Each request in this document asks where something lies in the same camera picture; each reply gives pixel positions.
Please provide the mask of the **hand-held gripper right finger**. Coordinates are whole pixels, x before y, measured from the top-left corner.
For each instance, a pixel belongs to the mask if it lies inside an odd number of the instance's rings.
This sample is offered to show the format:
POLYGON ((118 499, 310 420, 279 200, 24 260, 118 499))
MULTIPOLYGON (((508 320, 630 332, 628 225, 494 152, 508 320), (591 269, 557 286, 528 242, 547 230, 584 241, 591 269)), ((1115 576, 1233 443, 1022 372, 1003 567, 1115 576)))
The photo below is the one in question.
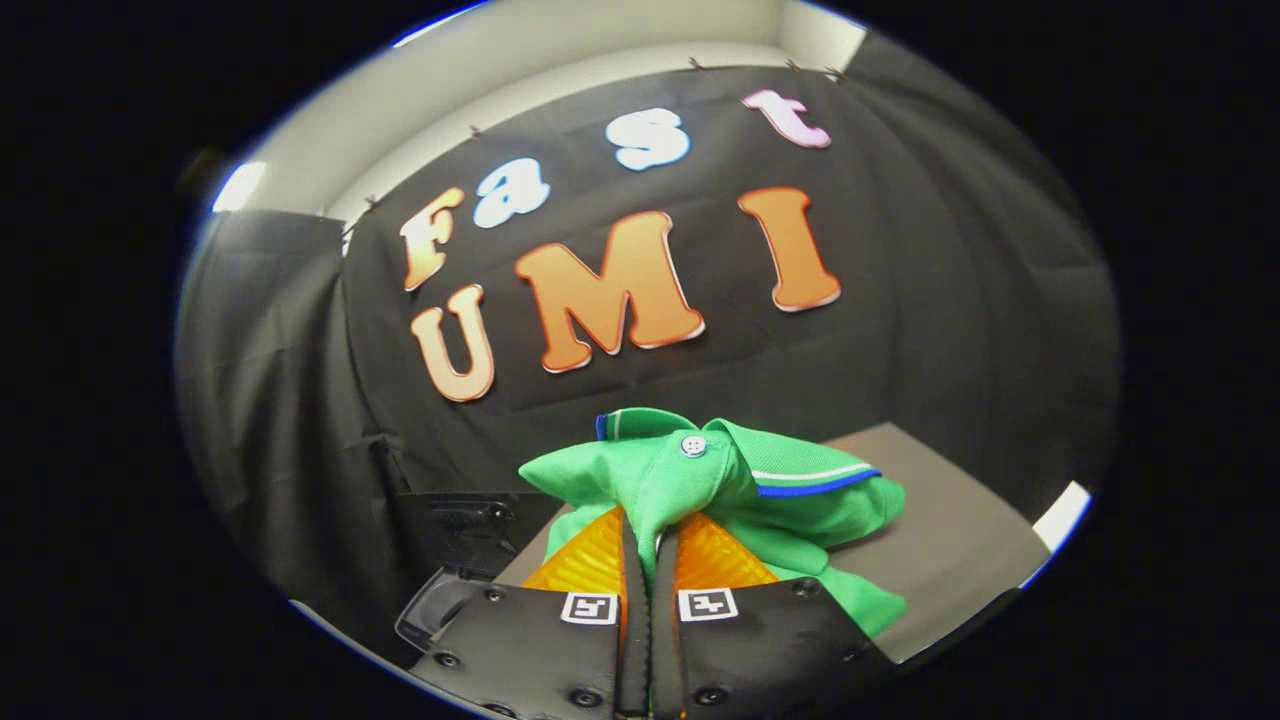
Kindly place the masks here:
POLYGON ((655 569, 654 719, 819 719, 893 671, 818 579, 774 579, 703 516, 663 532, 655 569))

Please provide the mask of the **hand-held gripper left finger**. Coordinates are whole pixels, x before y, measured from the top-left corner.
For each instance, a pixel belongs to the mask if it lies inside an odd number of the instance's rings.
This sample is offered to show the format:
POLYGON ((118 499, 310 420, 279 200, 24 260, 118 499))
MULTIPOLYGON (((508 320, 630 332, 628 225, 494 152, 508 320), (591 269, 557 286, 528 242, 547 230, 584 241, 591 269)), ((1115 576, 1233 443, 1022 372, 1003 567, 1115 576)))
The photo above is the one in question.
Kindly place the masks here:
POLYGON ((411 600, 429 684, 513 719, 646 719, 652 602, 622 507, 525 582, 438 571, 411 600))

